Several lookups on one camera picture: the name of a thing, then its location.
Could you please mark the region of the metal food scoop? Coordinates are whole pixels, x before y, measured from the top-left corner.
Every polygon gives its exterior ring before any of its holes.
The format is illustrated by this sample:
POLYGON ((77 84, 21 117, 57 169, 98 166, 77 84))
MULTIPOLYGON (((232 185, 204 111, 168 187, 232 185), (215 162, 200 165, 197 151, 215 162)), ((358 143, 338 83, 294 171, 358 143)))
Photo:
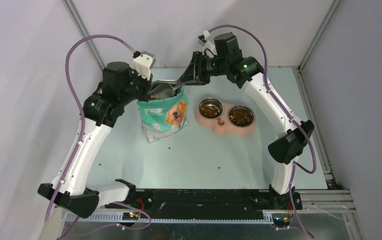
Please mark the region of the metal food scoop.
POLYGON ((174 97, 177 92, 185 85, 185 82, 172 83, 172 82, 162 82, 156 85, 149 92, 149 100, 163 100, 174 97))

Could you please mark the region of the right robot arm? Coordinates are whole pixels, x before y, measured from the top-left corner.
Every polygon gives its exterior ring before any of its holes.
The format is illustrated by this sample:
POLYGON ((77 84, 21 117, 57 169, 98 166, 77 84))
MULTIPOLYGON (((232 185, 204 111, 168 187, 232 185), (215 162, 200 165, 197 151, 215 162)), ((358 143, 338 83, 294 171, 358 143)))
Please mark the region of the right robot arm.
POLYGON ((270 204, 282 209, 290 202, 297 161, 310 142, 314 124, 303 121, 286 104, 268 79, 267 62, 260 63, 255 57, 244 57, 237 37, 231 33, 217 35, 209 41, 211 31, 204 31, 198 39, 203 43, 201 51, 192 54, 186 70, 178 82, 191 86, 210 83, 211 77, 226 76, 239 89, 249 95, 273 126, 277 139, 268 145, 268 152, 275 160, 270 188, 270 204))

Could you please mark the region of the green pet food bag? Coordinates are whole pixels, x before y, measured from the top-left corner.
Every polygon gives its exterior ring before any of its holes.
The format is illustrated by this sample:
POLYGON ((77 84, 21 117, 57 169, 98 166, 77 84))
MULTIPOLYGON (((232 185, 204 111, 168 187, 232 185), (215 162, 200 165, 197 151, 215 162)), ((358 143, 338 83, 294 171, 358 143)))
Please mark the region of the green pet food bag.
MULTIPOLYGON (((173 81, 156 81, 150 91, 160 83, 177 83, 173 81)), ((167 99, 138 101, 143 134, 149 143, 168 138, 188 125, 187 109, 189 101, 182 88, 174 97, 167 99)))

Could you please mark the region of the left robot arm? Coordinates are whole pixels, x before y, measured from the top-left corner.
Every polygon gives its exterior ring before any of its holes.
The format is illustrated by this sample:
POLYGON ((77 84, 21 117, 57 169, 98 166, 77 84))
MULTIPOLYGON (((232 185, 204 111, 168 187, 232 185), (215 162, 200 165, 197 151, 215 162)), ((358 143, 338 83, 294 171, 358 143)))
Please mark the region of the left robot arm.
POLYGON ((59 173, 51 183, 42 183, 38 194, 77 216, 86 219, 113 202, 124 208, 136 204, 136 187, 122 179, 113 183, 87 186, 87 177, 95 157, 117 118, 134 100, 147 100, 151 89, 152 63, 109 63, 97 89, 80 106, 79 129, 59 173))

